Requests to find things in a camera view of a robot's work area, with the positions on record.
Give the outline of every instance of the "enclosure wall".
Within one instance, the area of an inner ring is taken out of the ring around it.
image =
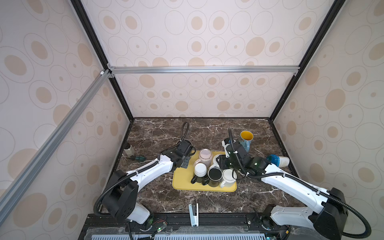
[[[0,199],[101,67],[66,0],[0,3]],[[128,119],[108,80],[0,227],[0,239],[77,239]]]
[[[349,1],[274,121],[299,176],[384,232],[384,1]],[[364,226],[350,214],[344,229]]]
[[[333,0],[83,0],[110,66],[298,65]],[[292,73],[119,74],[134,117],[269,117]]]

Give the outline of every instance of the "white mug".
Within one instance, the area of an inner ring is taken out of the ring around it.
[[[218,156],[220,156],[220,155],[221,155],[221,154],[216,154],[216,155],[213,157],[213,159],[212,159],[212,165],[209,167],[209,169],[211,169],[211,168],[213,168],[213,167],[220,168],[219,164],[218,164],[217,161],[216,161],[216,158],[217,158]]]
[[[222,178],[222,181],[220,183],[221,188],[231,187],[233,184],[235,184],[236,179],[237,179],[237,175],[236,175],[236,172],[233,172],[233,176],[234,176],[234,178],[233,178],[232,172],[233,172],[233,169],[226,169],[223,171],[223,178]]]

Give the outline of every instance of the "ventilation grille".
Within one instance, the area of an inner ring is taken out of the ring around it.
[[[148,235],[135,235],[133,238],[147,237]],[[128,234],[120,235],[92,235],[92,240],[130,240]],[[155,235],[154,240],[265,240],[263,233],[240,234],[173,234]]]

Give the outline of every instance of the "black frame edge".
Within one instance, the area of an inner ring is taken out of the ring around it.
[[[128,139],[128,136],[131,132],[131,129],[133,127],[133,122],[135,121],[135,119],[133,119],[132,121],[130,121],[129,123],[129,126],[128,126],[128,129],[127,129],[127,132],[125,133],[125,136],[124,138],[122,139],[122,142],[121,142],[121,146],[120,146],[120,149],[119,149],[119,153],[117,155],[117,158],[115,159],[115,163],[113,164],[113,167],[112,167],[112,171],[111,171],[111,175],[108,177],[108,180],[111,178],[112,174],[116,171],[119,163],[120,163],[120,159],[121,159],[121,156],[122,156],[122,152],[124,150],[124,143],[127,141]]]
[[[324,18],[324,21],[322,22],[319,30],[317,31],[315,37],[313,38],[312,43],[308,47],[307,52],[305,53],[303,59],[301,60],[299,64],[299,71],[296,75],[293,75],[291,78],[291,81],[288,83],[287,88],[284,90],[283,95],[281,96],[279,102],[277,103],[275,109],[272,112],[272,115],[270,117],[271,121],[274,121],[277,117],[277,114],[279,114],[281,108],[283,107],[285,101],[288,99],[289,95],[291,94],[293,88],[295,87],[297,81],[301,77],[302,73],[306,69],[308,63],[310,62],[312,56],[316,52],[317,48],[319,47],[321,41],[323,40],[324,36],[327,34],[331,24],[333,23],[333,20],[336,18],[337,14],[339,13],[341,7],[343,6],[344,2],[346,0],[335,0],[329,9],[327,15]]]
[[[163,119],[163,118],[174,118],[174,119],[260,119],[260,120],[268,120],[269,117],[265,118],[257,118],[257,117],[238,117],[238,118],[231,118],[231,117],[135,117],[135,119]]]
[[[272,121],[271,119],[269,119],[268,122],[269,122],[269,125],[271,126],[273,135],[276,137],[277,143],[279,144],[279,147],[280,147],[280,149],[281,149],[281,152],[283,153],[283,156],[284,156],[284,157],[289,157],[288,152],[287,152],[287,150],[285,149],[285,146],[284,146],[284,144],[283,144],[283,141],[281,140],[280,135],[279,135],[279,133],[277,132],[277,129],[276,129],[276,127],[275,127],[275,124],[273,123],[273,121]],[[289,164],[288,164],[288,169],[289,169],[289,171],[291,172],[292,175],[294,175],[295,177],[299,177],[299,176],[297,175],[297,171],[296,171],[295,167],[294,167],[293,164],[292,164],[292,161],[289,162]]]
[[[80,19],[81,24],[83,25],[83,28],[89,38],[89,41],[91,42],[93,49],[95,50],[101,65],[104,69],[108,69],[111,73],[111,70],[108,67],[108,59],[104,54],[103,48],[101,47],[101,44],[99,42],[99,39],[97,38],[97,35],[92,27],[91,21],[88,18],[87,13],[85,12],[84,6],[81,3],[81,0],[71,0],[71,3],[73,5],[73,8],[76,11],[77,16]],[[125,113],[128,116],[129,121],[133,121],[133,115],[131,113],[131,110],[128,107],[128,104],[122,94],[121,88],[113,74],[111,74],[113,77],[109,79]]]

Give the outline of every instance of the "aluminum frame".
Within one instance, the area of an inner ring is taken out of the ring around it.
[[[47,141],[35,154],[34,158],[26,166],[24,171],[14,180],[12,185],[7,189],[5,195],[0,200],[0,226],[7,219],[13,208],[23,197],[28,187],[32,184],[33,180],[40,173],[41,169],[48,162],[57,147],[60,145],[64,137],[71,130],[73,125],[84,112],[88,104],[91,102],[97,91],[103,83],[111,77],[108,70],[101,72],[93,83],[86,90],[85,94],[69,111],[63,121],[57,126],[55,131],[49,136]]]
[[[112,74],[132,73],[297,73],[295,65],[281,66],[200,66],[200,67],[110,67]]]

